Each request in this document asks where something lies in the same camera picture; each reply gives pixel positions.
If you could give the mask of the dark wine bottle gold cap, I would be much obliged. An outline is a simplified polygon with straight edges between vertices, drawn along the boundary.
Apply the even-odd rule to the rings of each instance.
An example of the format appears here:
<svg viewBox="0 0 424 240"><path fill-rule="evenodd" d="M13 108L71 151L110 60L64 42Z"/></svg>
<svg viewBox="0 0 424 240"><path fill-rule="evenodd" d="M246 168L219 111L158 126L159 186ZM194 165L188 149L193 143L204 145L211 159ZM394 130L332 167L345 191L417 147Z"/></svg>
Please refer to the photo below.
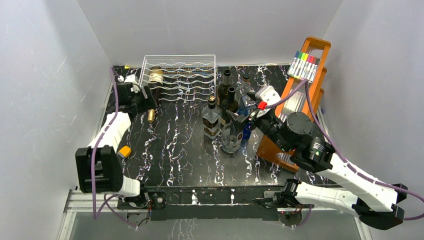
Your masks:
<svg viewBox="0 0 424 240"><path fill-rule="evenodd" d="M227 91L227 98L222 103L221 118L220 118L221 128L223 128L230 120L230 117L227 114L227 110L230 112L236 113L239 109L239 104L235 100L235 91L236 89L231 86Z"/></svg>

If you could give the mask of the yellow grey small block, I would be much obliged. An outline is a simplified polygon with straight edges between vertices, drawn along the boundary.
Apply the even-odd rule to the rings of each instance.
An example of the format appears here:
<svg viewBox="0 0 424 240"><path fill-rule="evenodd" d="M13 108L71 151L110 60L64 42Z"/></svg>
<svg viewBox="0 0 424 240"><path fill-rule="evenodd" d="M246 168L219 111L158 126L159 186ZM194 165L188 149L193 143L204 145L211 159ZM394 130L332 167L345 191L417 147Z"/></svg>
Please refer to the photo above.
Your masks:
<svg viewBox="0 0 424 240"><path fill-rule="evenodd" d="M117 154L121 157L121 158L123 158L123 159L126 159L126 158L128 158L129 157L129 155L132 153L132 150L131 150L131 148L129 147L129 146L127 146L127 145L125 145L125 146L123 146L118 152L117 152Z"/></svg>

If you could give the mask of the pack of coloured markers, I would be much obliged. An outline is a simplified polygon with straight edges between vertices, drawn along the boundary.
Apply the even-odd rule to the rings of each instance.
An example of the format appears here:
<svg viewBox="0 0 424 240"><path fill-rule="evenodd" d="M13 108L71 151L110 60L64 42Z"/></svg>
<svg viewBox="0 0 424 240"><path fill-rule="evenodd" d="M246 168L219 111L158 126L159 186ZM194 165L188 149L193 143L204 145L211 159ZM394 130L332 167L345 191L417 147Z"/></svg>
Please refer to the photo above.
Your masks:
<svg viewBox="0 0 424 240"><path fill-rule="evenodd" d="M312 84L316 78L321 59L305 53L297 51L293 61L289 66L287 74L298 80L308 80Z"/></svg>

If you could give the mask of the blue square glass bottle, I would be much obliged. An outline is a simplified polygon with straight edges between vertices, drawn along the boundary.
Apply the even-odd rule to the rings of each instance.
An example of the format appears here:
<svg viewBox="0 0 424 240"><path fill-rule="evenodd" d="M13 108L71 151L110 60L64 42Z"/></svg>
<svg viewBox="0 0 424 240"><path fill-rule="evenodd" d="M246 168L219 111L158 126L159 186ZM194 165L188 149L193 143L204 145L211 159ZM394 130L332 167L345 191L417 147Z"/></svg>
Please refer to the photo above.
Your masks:
<svg viewBox="0 0 424 240"><path fill-rule="evenodd" d="M244 95L240 98L239 102L239 108L238 108L238 114L248 116L250 115L256 108L256 102L252 100L249 96ZM243 140L248 140L251 136L252 130L251 130L251 123L248 122L244 128L243 128Z"/></svg>

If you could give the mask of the brown rack bottle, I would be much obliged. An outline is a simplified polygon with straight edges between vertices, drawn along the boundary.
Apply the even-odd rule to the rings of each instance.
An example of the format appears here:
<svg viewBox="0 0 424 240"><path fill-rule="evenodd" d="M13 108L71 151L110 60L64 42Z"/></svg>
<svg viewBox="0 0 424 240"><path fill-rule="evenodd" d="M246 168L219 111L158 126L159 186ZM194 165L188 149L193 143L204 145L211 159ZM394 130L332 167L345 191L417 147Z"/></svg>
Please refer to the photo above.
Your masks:
<svg viewBox="0 0 424 240"><path fill-rule="evenodd" d="M233 86L231 79L231 70L226 69L222 75L222 82L217 88L217 104L220 108L223 107L223 102L228 98L229 88Z"/></svg>

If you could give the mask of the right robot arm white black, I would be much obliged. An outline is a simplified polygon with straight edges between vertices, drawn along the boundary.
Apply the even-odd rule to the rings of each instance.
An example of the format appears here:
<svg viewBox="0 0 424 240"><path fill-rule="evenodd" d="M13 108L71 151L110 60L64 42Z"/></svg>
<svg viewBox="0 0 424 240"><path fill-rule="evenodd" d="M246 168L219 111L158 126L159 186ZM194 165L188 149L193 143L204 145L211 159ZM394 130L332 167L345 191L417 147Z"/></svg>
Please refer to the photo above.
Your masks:
<svg viewBox="0 0 424 240"><path fill-rule="evenodd" d="M352 164L336 155L318 125L305 113L293 112L285 120L265 110L255 110L248 116L227 111L227 116L236 129L251 123L282 151L291 151L290 160L299 168L341 186L337 190L288 179L281 192L265 195L260 205L266 208L318 205L351 214L378 230L391 229L406 219L404 210L399 207L399 202L406 198L406 187L402 184L382 186L354 170Z"/></svg>

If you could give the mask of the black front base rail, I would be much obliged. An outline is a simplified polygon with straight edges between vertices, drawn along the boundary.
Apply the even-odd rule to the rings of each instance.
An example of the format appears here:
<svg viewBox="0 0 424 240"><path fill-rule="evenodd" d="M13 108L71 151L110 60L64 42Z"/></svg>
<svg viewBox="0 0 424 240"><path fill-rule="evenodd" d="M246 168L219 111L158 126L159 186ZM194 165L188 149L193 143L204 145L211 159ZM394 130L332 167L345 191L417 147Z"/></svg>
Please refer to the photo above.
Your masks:
<svg viewBox="0 0 424 240"><path fill-rule="evenodd" d="M282 186L142 186L140 196L118 201L118 209L146 212L151 221L179 219L262 219L308 211L309 205L283 200Z"/></svg>

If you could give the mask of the clear ribbed glass bottle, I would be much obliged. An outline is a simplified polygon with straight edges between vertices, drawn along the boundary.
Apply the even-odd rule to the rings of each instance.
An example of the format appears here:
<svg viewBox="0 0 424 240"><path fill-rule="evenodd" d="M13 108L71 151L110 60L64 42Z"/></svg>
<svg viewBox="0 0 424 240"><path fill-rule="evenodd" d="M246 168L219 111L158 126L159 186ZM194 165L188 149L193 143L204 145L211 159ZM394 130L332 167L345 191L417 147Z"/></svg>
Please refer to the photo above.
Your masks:
<svg viewBox="0 0 424 240"><path fill-rule="evenodd" d="M243 96L247 95L247 92L254 91L253 87L250 84L250 75L245 73L242 76L242 82L237 90L237 99L240 100Z"/></svg>

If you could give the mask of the clear round glass bottle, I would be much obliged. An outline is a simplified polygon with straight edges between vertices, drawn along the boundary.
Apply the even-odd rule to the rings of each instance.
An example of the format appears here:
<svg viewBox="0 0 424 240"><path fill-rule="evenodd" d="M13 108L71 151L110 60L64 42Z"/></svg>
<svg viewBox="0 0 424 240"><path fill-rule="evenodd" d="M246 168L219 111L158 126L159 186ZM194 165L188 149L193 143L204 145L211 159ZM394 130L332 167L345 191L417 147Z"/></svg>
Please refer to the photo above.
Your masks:
<svg viewBox="0 0 424 240"><path fill-rule="evenodd" d="M206 137L214 140L220 132L221 110L216 105L216 98L211 94L207 105L202 110L203 132Z"/></svg>

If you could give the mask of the clear labelled glass bottle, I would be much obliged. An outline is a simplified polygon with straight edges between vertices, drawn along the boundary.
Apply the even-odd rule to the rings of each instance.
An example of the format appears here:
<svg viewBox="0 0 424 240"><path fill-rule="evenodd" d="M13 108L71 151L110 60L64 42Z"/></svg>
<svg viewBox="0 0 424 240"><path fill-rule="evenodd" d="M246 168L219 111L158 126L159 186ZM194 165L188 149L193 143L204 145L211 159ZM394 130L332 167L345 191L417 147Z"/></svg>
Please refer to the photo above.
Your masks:
<svg viewBox="0 0 424 240"><path fill-rule="evenodd" d="M230 117L230 120L222 128L222 149L226 153L236 153L241 146L243 138L242 119L242 116L234 113L233 117Z"/></svg>

